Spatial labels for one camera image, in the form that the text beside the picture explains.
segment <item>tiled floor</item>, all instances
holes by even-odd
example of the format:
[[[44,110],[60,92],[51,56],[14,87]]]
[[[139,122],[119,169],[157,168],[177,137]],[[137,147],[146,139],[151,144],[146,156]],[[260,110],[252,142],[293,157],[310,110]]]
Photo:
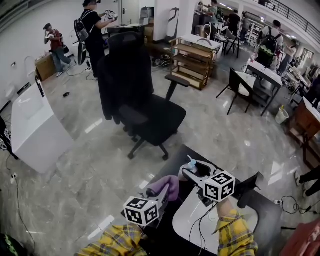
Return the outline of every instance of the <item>tiled floor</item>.
[[[178,134],[165,146],[174,154],[186,144],[239,180],[261,172],[268,182],[261,194],[272,201],[285,195],[294,196],[307,208],[318,201],[319,194],[303,199],[301,189],[296,188],[293,172],[309,171],[300,147],[285,134],[270,112],[261,117],[262,110],[252,106],[244,113],[246,103],[238,99],[227,116],[233,93],[226,91],[216,99],[229,81],[230,65],[240,71],[250,55],[242,50],[239,59],[235,55],[221,57],[216,79],[203,91],[177,88],[172,101],[185,108],[187,116]],[[84,68],[75,67],[69,73],[77,74]],[[164,79],[166,74],[164,70],[152,74],[155,93],[162,97],[170,84]],[[133,160],[127,158],[134,142],[121,125],[104,119],[98,83],[86,81],[87,75],[64,74],[43,84],[52,109],[74,139],[73,148],[46,174],[38,174],[12,157],[7,161],[12,173],[17,174],[21,215],[32,232],[39,256],[71,256],[97,240],[110,216],[120,216],[128,196],[148,183],[165,165],[161,150],[149,144],[145,144]],[[70,92],[69,97],[63,98],[65,92]],[[280,104],[286,102],[278,97],[271,112]],[[10,110],[7,108],[1,116],[7,117]],[[0,152],[1,232],[11,235],[32,252],[32,241],[18,216],[17,187],[11,184],[7,157],[7,152]],[[286,199],[284,204],[293,210],[291,200]],[[283,213],[282,225],[295,227],[316,218],[313,213]],[[270,255],[277,255],[291,232],[282,233],[274,251],[270,248]]]

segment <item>red fabric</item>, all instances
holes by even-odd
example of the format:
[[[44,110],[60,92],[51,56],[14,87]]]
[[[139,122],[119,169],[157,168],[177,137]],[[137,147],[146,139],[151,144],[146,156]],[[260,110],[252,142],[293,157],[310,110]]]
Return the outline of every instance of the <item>red fabric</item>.
[[[55,49],[62,47],[60,32],[57,29],[54,29],[49,35],[50,34],[54,35],[55,38],[59,38],[59,40],[51,40],[51,50],[54,51]]]
[[[315,256],[320,248],[320,236],[315,241],[312,239],[316,228],[320,228],[320,219],[308,224],[300,223],[280,256]]]

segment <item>yellow plaid sleeve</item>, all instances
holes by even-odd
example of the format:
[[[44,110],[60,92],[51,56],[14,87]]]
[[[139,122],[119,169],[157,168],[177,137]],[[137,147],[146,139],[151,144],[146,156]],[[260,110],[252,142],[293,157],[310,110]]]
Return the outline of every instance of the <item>yellow plaid sleeve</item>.
[[[218,256],[254,256],[258,244],[247,222],[233,209],[228,215],[221,217],[215,232],[219,231]]]
[[[108,228],[96,243],[89,244],[74,256],[147,256],[139,246],[141,230],[136,225]]]

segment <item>purple cloth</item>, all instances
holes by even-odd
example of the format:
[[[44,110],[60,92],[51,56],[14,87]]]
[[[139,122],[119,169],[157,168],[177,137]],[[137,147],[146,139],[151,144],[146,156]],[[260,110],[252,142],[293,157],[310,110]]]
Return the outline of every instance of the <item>purple cloth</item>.
[[[169,175],[150,184],[147,188],[153,190],[155,193],[161,192],[165,186],[169,184],[168,201],[176,201],[179,197],[179,179],[177,176]]]

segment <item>white bucket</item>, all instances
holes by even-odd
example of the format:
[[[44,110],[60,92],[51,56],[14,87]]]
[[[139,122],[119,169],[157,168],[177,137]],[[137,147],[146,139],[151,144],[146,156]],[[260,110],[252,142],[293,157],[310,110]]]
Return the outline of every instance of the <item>white bucket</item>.
[[[281,125],[284,121],[286,121],[289,118],[289,114],[287,111],[285,111],[283,108],[279,109],[278,114],[275,117],[275,121]]]

